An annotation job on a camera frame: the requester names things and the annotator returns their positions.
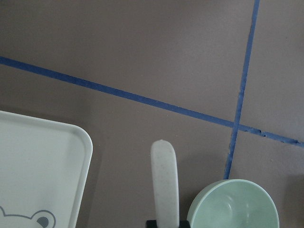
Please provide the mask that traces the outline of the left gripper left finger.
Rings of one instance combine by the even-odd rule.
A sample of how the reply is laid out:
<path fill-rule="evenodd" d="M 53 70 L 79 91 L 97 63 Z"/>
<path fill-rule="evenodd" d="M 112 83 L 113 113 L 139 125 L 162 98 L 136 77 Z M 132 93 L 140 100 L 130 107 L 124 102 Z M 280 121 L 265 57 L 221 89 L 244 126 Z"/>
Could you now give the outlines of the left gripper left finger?
<path fill-rule="evenodd" d="M 147 220 L 145 223 L 145 228 L 158 228 L 156 220 Z"/>

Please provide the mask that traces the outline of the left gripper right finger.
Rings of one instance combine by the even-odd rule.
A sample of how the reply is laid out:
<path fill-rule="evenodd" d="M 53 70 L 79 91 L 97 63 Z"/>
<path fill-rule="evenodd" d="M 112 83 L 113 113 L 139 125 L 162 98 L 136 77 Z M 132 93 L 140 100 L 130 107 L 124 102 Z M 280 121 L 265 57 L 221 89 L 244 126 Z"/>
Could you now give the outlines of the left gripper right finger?
<path fill-rule="evenodd" d="M 181 220 L 179 223 L 179 228 L 191 228 L 189 221 Z"/>

